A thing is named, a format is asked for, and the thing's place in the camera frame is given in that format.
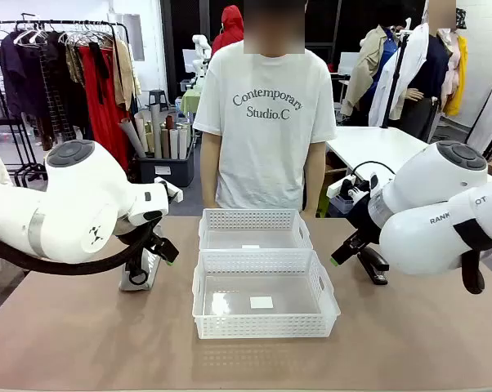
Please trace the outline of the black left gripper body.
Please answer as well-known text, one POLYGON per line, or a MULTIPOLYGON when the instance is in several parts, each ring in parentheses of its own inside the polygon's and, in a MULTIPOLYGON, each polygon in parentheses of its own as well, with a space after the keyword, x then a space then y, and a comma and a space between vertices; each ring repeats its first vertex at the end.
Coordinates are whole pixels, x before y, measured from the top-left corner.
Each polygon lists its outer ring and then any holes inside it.
POLYGON ((128 220, 118 220, 114 236, 125 245, 164 245, 164 239, 155 232, 159 220, 147 221, 134 226, 128 220))

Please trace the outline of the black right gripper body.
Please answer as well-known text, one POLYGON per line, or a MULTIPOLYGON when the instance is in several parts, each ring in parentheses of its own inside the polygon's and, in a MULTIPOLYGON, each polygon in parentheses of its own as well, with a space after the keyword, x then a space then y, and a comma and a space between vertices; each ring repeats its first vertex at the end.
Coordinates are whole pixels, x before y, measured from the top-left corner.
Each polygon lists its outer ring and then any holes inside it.
POLYGON ((380 244, 381 228, 369 214, 370 196, 365 195, 347 214, 348 222, 356 229, 349 240, 355 245, 380 244))

